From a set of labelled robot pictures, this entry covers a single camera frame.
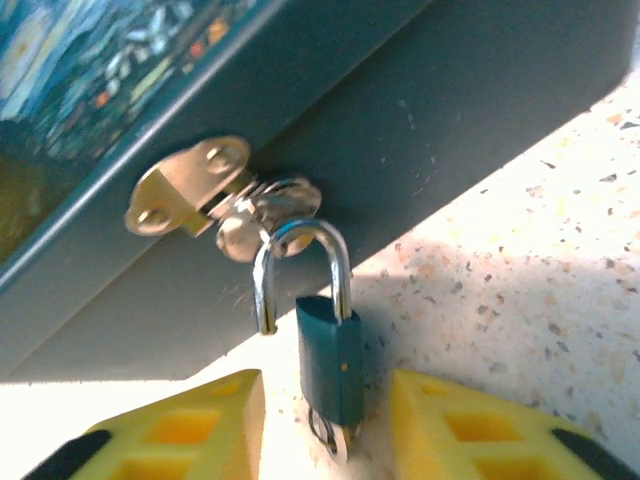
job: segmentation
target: metal hasp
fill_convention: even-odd
[[[309,404],[309,428],[335,460],[345,462],[364,420],[362,322],[351,307],[347,246],[332,225],[292,220],[260,248],[253,270],[258,330],[263,335],[276,332],[274,258],[300,235],[315,238],[327,251],[332,297],[296,299],[300,385]]]
[[[322,194],[302,177],[258,181],[246,170],[250,155],[246,141],[226,136],[159,161],[134,188],[127,228],[143,236],[182,228],[198,237],[216,224],[218,248],[238,262],[253,261],[273,229],[291,218],[313,217]],[[295,255],[310,242],[299,236],[284,255]]]

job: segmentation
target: painted artwork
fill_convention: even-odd
[[[0,0],[0,263],[255,0]]]

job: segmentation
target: yellow wedge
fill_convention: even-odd
[[[264,389],[245,370],[95,425],[112,438],[73,480],[258,478]]]
[[[393,372],[391,422],[402,480],[598,480],[552,434],[575,425],[408,370]]]

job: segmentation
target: green padlock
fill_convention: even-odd
[[[290,221],[259,251],[253,271],[260,333],[276,332],[273,258],[288,242],[308,235],[327,251],[331,296],[296,301],[300,383],[309,404],[309,426],[338,460],[349,458],[364,420],[362,323],[351,308],[349,254],[342,235],[317,219]]]

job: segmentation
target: speckled countertop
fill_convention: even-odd
[[[564,416],[640,471],[638,92],[636,70],[354,270],[369,411],[347,467],[307,429],[289,314],[275,337],[254,337],[185,382],[2,386],[0,448],[20,455],[3,461],[1,477],[17,478],[98,420],[248,367],[263,369],[267,393],[263,478],[280,478],[285,462],[297,478],[395,478],[394,367]]]

